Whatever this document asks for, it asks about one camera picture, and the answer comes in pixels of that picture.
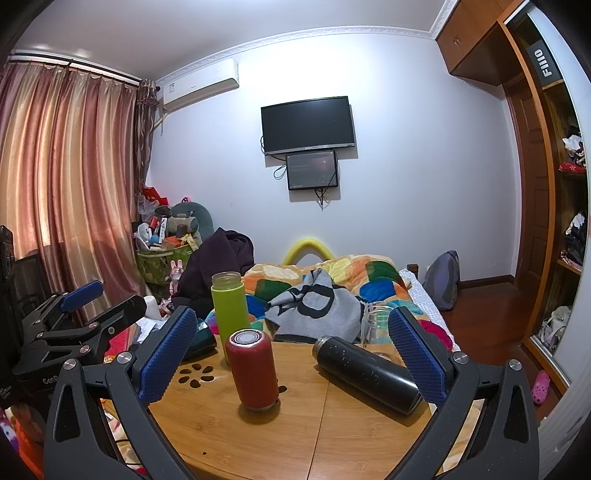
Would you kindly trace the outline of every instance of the plastic bag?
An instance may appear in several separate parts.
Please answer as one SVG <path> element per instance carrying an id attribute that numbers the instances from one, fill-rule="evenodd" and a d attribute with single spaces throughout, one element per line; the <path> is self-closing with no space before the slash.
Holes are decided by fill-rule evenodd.
<path id="1" fill-rule="evenodd" d="M 149 222 L 154 216 L 156 207 L 159 207 L 158 201 L 150 202 L 144 195 L 138 198 L 138 213 L 142 217 L 143 222 Z"/>

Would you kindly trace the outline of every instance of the white wall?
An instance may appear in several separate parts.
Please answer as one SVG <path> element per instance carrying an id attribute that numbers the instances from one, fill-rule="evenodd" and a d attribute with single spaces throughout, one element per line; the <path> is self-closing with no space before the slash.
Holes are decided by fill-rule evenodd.
<path id="1" fill-rule="evenodd" d="M 174 112 L 154 135 L 161 195 L 205 205 L 248 235 L 258 262 L 312 236 L 335 255 L 387 255 L 422 271 L 448 249 L 462 279 L 512 273 L 515 169 L 503 99 L 447 73 L 437 43 L 400 35 L 303 38 L 235 56 L 240 88 Z M 320 210 L 262 155 L 260 107 L 348 95 L 356 149 Z"/>

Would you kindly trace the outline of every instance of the black thermos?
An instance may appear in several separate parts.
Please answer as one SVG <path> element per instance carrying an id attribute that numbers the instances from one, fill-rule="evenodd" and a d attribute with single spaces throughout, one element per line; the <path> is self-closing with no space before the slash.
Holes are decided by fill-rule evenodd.
<path id="1" fill-rule="evenodd" d="M 403 415 L 410 415 L 421 402 L 406 368 L 340 337 L 319 338 L 312 355 L 326 371 Z"/>

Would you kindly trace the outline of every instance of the curtain rod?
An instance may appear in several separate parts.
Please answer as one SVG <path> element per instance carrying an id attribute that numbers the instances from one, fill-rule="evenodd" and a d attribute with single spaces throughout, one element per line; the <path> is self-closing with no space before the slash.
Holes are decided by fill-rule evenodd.
<path id="1" fill-rule="evenodd" d="M 86 70 L 88 72 L 96 73 L 111 77 L 115 80 L 127 83 L 129 85 L 138 86 L 141 79 L 133 75 L 129 75 L 119 70 L 110 69 L 103 65 L 85 61 L 76 58 L 70 58 L 64 55 L 55 53 L 45 53 L 32 50 L 14 50 L 12 55 L 8 57 L 10 61 L 42 61 L 43 63 L 53 63 L 56 65 L 70 65 L 70 67 Z"/>

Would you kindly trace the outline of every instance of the wooden wardrobe door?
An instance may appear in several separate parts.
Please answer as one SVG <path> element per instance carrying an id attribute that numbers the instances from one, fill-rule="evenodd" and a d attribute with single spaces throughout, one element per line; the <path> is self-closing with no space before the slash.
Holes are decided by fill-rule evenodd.
<path id="1" fill-rule="evenodd" d="M 505 89 L 519 147 L 521 167 L 521 243 L 515 285 L 535 297 L 544 268 L 550 187 L 540 120 L 525 79 Z"/>

